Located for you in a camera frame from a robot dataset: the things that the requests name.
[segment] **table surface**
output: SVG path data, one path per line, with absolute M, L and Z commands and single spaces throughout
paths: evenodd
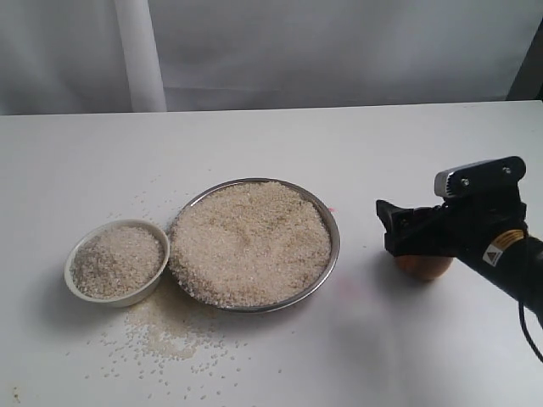
M 0 117 L 0 146 L 1 405 L 541 405 L 543 366 L 517 305 L 459 262 L 431 285 L 408 280 L 374 214 L 378 198 L 438 204 L 440 170 L 520 155 L 528 223 L 543 236 L 541 102 Z M 204 189 L 253 176 L 334 209 L 342 242 L 329 280 L 292 309 L 215 315 L 209 343 L 231 355 L 218 365 L 206 367 L 202 345 L 168 361 L 160 381 L 153 358 L 138 366 L 128 349 L 119 376 L 105 377 L 115 366 L 100 338 L 126 340 L 126 311 L 67 291 L 72 246 L 113 219 L 166 226 Z

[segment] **white curtain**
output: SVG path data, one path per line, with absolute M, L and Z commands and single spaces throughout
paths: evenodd
M 0 114 L 501 100 L 542 16 L 541 0 L 2 0 Z

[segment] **scattered rice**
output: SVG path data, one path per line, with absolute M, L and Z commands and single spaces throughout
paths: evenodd
M 109 299 L 132 293 L 147 284 L 164 259 L 164 249 L 142 227 L 108 229 L 77 252 L 72 276 L 79 291 Z
M 322 274 L 330 250 L 313 204 L 278 182 L 215 192 L 171 228 L 176 278 L 196 299 L 222 308 L 294 296 Z

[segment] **black cable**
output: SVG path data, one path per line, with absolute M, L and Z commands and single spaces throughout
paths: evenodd
M 524 254 L 524 264 L 523 264 L 521 272 L 523 273 L 523 278 L 526 281 L 529 278 L 529 275 L 528 275 L 528 266 L 529 266 L 528 230 L 526 227 L 524 227 L 523 229 L 523 234 L 524 234 L 525 254 Z M 543 363 L 543 354 L 541 354 L 541 351 L 537 349 L 537 345 L 535 344 L 534 339 L 532 339 L 532 336 L 529 334 L 528 327 L 526 326 L 526 318 L 524 316 L 524 293 L 518 294 L 518 318 L 520 320 L 520 328 L 523 331 L 526 342 L 528 342 L 528 345 L 534 351 L 535 356 L 537 356 L 537 359 L 539 359 L 540 362 Z

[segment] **white bowl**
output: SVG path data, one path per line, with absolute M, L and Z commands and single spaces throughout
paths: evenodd
M 114 297 L 109 299 L 100 299 L 100 298 L 92 298 L 81 291 L 79 291 L 74 283 L 74 278 L 71 273 L 71 267 L 74 262 L 74 258 L 76 257 L 77 251 L 79 248 L 91 240 L 93 237 L 97 236 L 101 232 L 108 230 L 113 227 L 119 227 L 119 226 L 138 226 L 142 227 L 148 231 L 150 231 L 154 237 L 157 238 L 157 240 L 162 244 L 162 248 L 164 249 L 164 259 L 162 260 L 162 264 L 160 265 L 160 268 L 157 270 L 156 274 L 153 276 L 153 278 L 147 282 L 143 287 L 139 288 L 138 290 L 134 291 L 133 293 L 124 295 L 122 297 Z M 154 289 L 159 285 L 160 276 L 162 275 L 162 271 L 164 271 L 164 268 L 166 267 L 166 264 L 168 263 L 168 259 L 170 258 L 170 241 L 168 240 L 168 236 L 164 233 L 162 229 L 159 227 L 153 225 L 150 222 L 147 222 L 146 220 L 136 220 L 136 219 L 128 219 L 128 220 L 116 220 L 115 222 L 106 223 L 105 225 L 102 225 L 93 231 L 89 232 L 82 238 L 76 246 L 71 250 L 70 255 L 68 256 L 68 259 L 66 260 L 66 264 L 64 266 L 64 280 L 66 281 L 66 285 L 76 295 L 77 297 L 89 302 L 89 303 L 95 303 L 95 304 L 102 304 L 108 307 L 114 307 L 114 308 L 121 308 L 121 307 L 128 307 L 130 305 L 133 305 L 135 303 L 140 302 L 144 298 L 148 297 Z

